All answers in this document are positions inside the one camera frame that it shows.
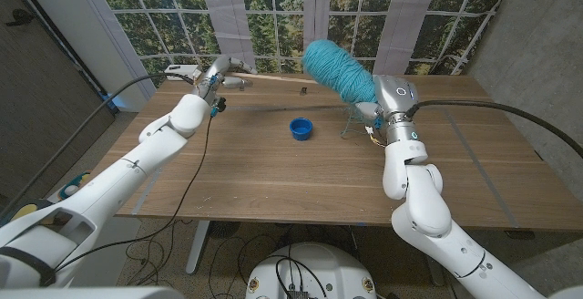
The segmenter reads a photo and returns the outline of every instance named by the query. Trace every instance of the forest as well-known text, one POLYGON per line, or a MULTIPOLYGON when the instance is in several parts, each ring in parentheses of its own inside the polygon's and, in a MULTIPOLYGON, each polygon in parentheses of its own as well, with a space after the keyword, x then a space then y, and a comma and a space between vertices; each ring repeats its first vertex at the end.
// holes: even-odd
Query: forest
MULTIPOLYGON (((118 22, 126 32, 139 57, 172 54, 175 64, 196 64, 193 48, 198 55, 217 55, 220 48, 214 36, 205 0, 174 0, 180 9, 184 28, 177 13, 116 13, 118 22)), ((468 49, 470 41, 497 0, 432 0, 430 11, 467 12, 476 15, 427 15, 414 48, 412 59, 430 59, 435 62, 414 62, 407 68, 408 74, 449 74, 457 64, 450 57, 460 57, 468 49), (453 35, 449 45, 445 42, 453 35)), ((173 0, 142 0, 147 9, 175 9, 173 0)), ((139 0, 107 0, 112 10, 141 10, 139 0)), ((303 54, 303 0, 244 0, 256 66, 260 72, 302 72, 299 57, 303 54)), ((354 57, 369 58, 360 62, 372 70, 379 40, 384 27, 385 15, 367 15, 367 12, 384 12, 391 0, 331 0, 328 38, 351 52, 354 57)), ((470 47, 469 59, 476 45, 470 47)), ((214 57, 200 57, 207 67, 214 57)), ((163 70, 170 60, 167 57, 143 58, 149 73, 163 70)))

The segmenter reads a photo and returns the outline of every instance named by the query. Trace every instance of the black strap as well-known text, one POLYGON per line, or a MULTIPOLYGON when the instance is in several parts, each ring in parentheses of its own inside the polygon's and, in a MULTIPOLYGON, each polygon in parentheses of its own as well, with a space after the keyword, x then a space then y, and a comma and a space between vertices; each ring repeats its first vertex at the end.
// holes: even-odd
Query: black strap
POLYGON ((26 253, 20 249, 5 246, 0 248, 0 254, 6 257, 14 258, 22 263, 34 268, 40 274, 40 286, 47 287, 53 284, 56 280, 55 269, 47 265, 42 260, 36 258, 30 253, 26 253))

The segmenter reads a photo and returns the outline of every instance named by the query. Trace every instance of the small object on table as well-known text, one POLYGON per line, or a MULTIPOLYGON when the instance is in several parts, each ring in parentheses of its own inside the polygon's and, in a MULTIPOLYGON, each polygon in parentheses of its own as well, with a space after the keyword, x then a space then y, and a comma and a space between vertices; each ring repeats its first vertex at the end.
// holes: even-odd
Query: small object on table
POLYGON ((290 123, 290 130, 297 140, 307 140, 312 133, 312 122, 306 118, 296 118, 290 123))

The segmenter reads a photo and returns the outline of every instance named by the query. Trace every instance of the metal stand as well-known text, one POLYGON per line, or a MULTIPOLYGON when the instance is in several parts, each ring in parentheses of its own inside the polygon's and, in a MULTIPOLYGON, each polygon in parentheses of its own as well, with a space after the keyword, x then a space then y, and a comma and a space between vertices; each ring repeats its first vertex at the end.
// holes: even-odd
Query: metal stand
POLYGON ((192 246, 190 247, 189 259, 186 262, 186 273, 194 274, 199 268, 199 260, 204 250, 204 244, 209 233, 210 221, 199 221, 197 231, 194 233, 192 239, 192 246))

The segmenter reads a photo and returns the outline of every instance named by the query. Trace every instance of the blue yarn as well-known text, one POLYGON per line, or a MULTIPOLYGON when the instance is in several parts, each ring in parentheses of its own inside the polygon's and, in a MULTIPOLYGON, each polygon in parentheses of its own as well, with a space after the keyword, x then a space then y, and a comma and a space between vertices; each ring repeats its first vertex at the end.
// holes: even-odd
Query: blue yarn
POLYGON ((305 72, 338 92, 342 101, 351 104, 376 102, 373 76, 332 41, 312 42, 302 62, 305 72))

